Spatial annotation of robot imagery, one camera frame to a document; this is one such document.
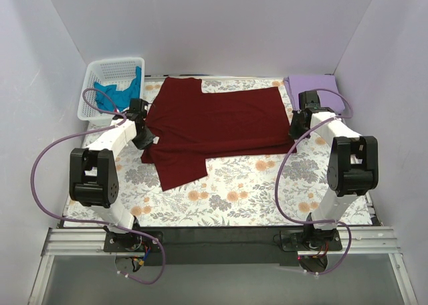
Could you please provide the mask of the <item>dark red t-shirt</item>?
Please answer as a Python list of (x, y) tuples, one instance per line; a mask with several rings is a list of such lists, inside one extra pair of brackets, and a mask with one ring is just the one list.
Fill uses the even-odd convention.
[(276, 87), (204, 93), (195, 78), (166, 78), (146, 117), (157, 143), (141, 156), (166, 191), (207, 176), (219, 157), (284, 154), (294, 144)]

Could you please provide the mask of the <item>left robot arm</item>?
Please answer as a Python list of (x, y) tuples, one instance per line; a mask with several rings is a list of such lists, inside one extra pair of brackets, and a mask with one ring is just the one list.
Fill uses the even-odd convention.
[(76, 148), (70, 154), (69, 194), (73, 201), (91, 209), (108, 227), (119, 226), (119, 243), (127, 251), (136, 251), (142, 235), (133, 229), (135, 217), (118, 198), (119, 180), (116, 158), (129, 143), (138, 150), (147, 149), (155, 135), (145, 124), (148, 102), (133, 98), (124, 115), (116, 115), (111, 129), (103, 132), (86, 148)]

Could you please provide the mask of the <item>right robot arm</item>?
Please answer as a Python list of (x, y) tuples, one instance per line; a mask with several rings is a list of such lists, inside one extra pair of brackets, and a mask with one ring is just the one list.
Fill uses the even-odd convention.
[(298, 95), (298, 109), (293, 111), (289, 130), (294, 140), (308, 138), (315, 132), (330, 146), (328, 190), (307, 218), (313, 227), (302, 234), (304, 245), (313, 250), (326, 243), (325, 231), (337, 228), (348, 207), (379, 182), (377, 139), (351, 130), (343, 123), (344, 116), (323, 107), (318, 95), (326, 91), (308, 90)]

